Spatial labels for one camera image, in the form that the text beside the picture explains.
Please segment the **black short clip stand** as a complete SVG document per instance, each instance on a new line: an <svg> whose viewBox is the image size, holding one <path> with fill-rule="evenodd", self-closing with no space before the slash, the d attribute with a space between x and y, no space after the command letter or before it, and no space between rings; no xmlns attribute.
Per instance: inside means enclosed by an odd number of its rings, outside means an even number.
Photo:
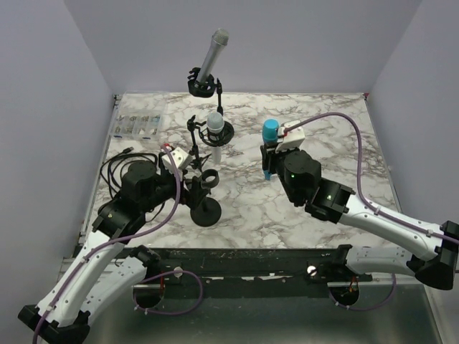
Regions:
<svg viewBox="0 0 459 344"><path fill-rule="evenodd" d="M208 190L208 194L196 210L190 210L190 216L197 226L209 227L215 225L222 215L219 202L209 196L211 190L219 184L219 174L214 169L207 169L201 175L202 186Z"/></svg>

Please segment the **blue microphone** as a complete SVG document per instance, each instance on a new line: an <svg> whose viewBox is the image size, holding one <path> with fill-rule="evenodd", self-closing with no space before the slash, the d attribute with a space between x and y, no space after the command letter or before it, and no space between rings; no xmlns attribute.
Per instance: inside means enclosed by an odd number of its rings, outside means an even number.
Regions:
<svg viewBox="0 0 459 344"><path fill-rule="evenodd" d="M275 119L267 119L262 127L263 146L260 147L262 152L262 170L265 180L269 181L271 173L268 168L267 147L276 144L278 140L279 122Z"/></svg>

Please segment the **white microphone grey head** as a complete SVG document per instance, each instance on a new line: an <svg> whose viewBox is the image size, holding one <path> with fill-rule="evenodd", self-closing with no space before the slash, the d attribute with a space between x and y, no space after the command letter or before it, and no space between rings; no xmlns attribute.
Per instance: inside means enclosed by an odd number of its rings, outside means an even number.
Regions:
<svg viewBox="0 0 459 344"><path fill-rule="evenodd" d="M212 147L212 160L215 164L220 164L222 159L222 149L217 146L216 142L219 140L219 134L224 129L224 120L220 113L211 112L207 117L207 130L209 142L213 142Z"/></svg>

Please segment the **silver microphone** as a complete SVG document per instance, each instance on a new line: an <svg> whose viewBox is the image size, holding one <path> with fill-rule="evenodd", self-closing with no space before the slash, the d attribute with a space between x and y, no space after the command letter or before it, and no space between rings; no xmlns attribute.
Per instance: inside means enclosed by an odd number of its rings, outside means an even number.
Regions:
<svg viewBox="0 0 459 344"><path fill-rule="evenodd" d="M218 57L228 45L229 37L228 31L222 28L219 28L215 33L213 33L209 50L196 78L197 82L206 82Z"/></svg>

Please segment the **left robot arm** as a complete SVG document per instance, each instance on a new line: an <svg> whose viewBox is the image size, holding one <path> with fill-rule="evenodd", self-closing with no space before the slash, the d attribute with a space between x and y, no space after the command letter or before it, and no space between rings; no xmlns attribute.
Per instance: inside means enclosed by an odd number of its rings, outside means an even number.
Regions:
<svg viewBox="0 0 459 344"><path fill-rule="evenodd" d="M107 277L105 268L130 240L142 235L146 214L169 199L173 207L187 205L196 211L209 192L205 171L185 179L186 162L166 155L158 163L136 161L121 179L118 193L98 210L93 230L59 282L37 304L26 305L18 318L31 330L35 343L83 343L98 316L137 282L153 282L159 273L158 256L144 246L133 250Z"/></svg>

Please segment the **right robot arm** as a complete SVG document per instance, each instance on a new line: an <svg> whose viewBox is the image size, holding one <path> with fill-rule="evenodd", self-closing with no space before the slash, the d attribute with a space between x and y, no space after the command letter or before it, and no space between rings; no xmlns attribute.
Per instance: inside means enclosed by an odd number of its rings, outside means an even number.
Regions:
<svg viewBox="0 0 459 344"><path fill-rule="evenodd" d="M330 263L331 275L340 281L366 272L407 274L438 290L451 290L458 262L458 225L436 224L361 199L355 190L321 175L321 164L304 150L278 151L260 147L262 169L275 174L296 207L313 218L362 229L393 244L381 247L347 247L346 255Z"/></svg>

